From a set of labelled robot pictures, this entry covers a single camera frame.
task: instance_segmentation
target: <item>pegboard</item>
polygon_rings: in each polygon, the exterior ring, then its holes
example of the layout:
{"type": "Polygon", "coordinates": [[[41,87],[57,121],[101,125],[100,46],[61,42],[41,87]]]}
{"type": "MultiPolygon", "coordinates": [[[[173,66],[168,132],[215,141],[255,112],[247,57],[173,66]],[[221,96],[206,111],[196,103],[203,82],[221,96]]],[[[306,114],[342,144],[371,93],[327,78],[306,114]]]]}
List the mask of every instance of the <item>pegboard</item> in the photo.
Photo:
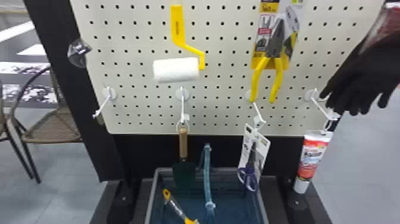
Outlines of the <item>pegboard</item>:
{"type": "MultiPolygon", "coordinates": [[[[299,42],[284,73],[275,104],[268,102],[274,70],[264,70],[257,104],[265,135],[299,136],[326,121],[306,91],[324,87],[365,36],[382,0],[308,0],[299,42]]],[[[118,98],[102,112],[110,133],[172,134],[180,118],[175,91],[190,92],[185,111],[190,133],[242,135],[256,112],[244,95],[250,89],[251,56],[260,0],[184,0],[187,44],[206,52],[196,82],[157,84],[154,60],[193,57],[172,43],[169,0],[71,0],[82,38],[93,47],[87,70],[99,103],[102,89],[118,98]]]]}

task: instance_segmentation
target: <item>paint roller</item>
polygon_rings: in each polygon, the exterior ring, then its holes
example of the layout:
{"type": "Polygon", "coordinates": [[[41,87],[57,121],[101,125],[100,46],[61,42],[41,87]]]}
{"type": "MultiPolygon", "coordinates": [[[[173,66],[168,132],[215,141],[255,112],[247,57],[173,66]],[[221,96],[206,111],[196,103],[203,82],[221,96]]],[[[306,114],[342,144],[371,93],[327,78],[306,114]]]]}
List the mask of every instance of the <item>paint roller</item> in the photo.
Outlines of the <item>paint roller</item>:
{"type": "Polygon", "coordinates": [[[205,68],[204,52],[185,42],[185,23],[182,5],[171,5],[171,36],[175,45],[186,49],[199,58],[171,58],[153,62],[154,80],[158,83],[193,81],[199,77],[199,70],[205,68]]]}

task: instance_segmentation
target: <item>chair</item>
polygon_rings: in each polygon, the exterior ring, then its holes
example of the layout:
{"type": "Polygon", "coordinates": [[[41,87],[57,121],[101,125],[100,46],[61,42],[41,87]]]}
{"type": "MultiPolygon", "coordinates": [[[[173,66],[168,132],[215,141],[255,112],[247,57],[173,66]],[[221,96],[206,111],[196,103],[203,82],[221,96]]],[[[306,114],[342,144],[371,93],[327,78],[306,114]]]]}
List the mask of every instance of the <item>chair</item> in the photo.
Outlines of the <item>chair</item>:
{"type": "Polygon", "coordinates": [[[3,83],[0,80],[0,137],[5,134],[5,137],[0,138],[0,142],[4,142],[4,141],[9,141],[12,148],[14,149],[14,152],[16,153],[18,159],[20,160],[22,166],[25,169],[25,172],[28,174],[28,177],[30,179],[33,179],[32,176],[32,172],[30,171],[24,157],[22,156],[22,153],[20,151],[20,149],[18,148],[17,144],[15,143],[15,140],[13,138],[13,136],[10,133],[10,130],[8,128],[7,125],[7,121],[10,118],[9,114],[6,114],[4,112],[4,101],[3,101],[3,83]]]}
{"type": "Polygon", "coordinates": [[[21,91],[16,98],[15,104],[11,109],[11,121],[18,133],[18,136],[20,137],[21,145],[23,146],[23,150],[28,158],[28,162],[30,164],[30,167],[32,168],[33,176],[35,177],[37,183],[40,183],[41,180],[36,169],[35,162],[33,161],[32,155],[30,154],[29,148],[27,146],[28,143],[61,144],[82,142],[78,128],[76,127],[71,112],[67,106],[66,101],[64,100],[60,87],[58,86],[57,79],[50,67],[47,67],[36,73],[21,88],[21,91]],[[54,92],[58,101],[58,107],[54,111],[51,111],[48,114],[44,115],[31,128],[24,129],[22,125],[18,124],[19,122],[15,118],[15,110],[17,109],[26,88],[36,78],[38,78],[46,71],[50,71],[50,77],[52,79],[54,92]]]}

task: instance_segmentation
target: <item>product label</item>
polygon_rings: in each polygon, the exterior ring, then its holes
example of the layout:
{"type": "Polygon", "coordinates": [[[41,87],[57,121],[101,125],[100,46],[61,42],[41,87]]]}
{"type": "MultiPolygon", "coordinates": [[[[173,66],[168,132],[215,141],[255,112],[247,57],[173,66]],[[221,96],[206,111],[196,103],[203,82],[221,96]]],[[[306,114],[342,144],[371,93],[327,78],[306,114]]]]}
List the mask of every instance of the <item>product label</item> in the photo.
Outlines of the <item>product label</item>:
{"type": "Polygon", "coordinates": [[[276,13],[278,12],[280,0],[261,0],[260,12],[261,13],[276,13]]]}
{"type": "Polygon", "coordinates": [[[298,178],[309,181],[315,174],[329,142],[305,139],[301,154],[298,178]]]}
{"type": "MultiPolygon", "coordinates": [[[[304,0],[261,0],[260,17],[258,20],[257,36],[254,43],[251,67],[255,69],[262,57],[267,56],[268,43],[273,37],[276,25],[283,20],[285,38],[282,44],[280,58],[283,69],[289,68],[303,16],[304,0]]],[[[270,60],[265,69],[275,69],[274,60],[270,60]]]]}
{"type": "Polygon", "coordinates": [[[259,182],[261,174],[263,173],[264,163],[267,159],[271,142],[249,124],[245,125],[245,133],[243,135],[242,144],[242,155],[240,157],[240,162],[237,168],[246,167],[246,164],[249,161],[250,150],[253,142],[256,142],[257,145],[254,167],[255,174],[259,182]]]}

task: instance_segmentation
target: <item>gloved hand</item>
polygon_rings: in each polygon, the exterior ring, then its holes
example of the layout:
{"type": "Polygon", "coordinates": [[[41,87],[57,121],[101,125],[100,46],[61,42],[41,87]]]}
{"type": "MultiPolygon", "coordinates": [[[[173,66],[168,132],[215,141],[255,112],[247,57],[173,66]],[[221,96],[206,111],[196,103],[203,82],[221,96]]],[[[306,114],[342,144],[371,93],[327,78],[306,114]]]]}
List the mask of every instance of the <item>gloved hand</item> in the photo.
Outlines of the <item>gloved hand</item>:
{"type": "Polygon", "coordinates": [[[378,106],[385,108],[400,83],[400,31],[357,55],[362,45],[351,52],[320,94],[320,98],[330,94],[326,107],[338,114],[367,114],[380,94],[378,106]]]}

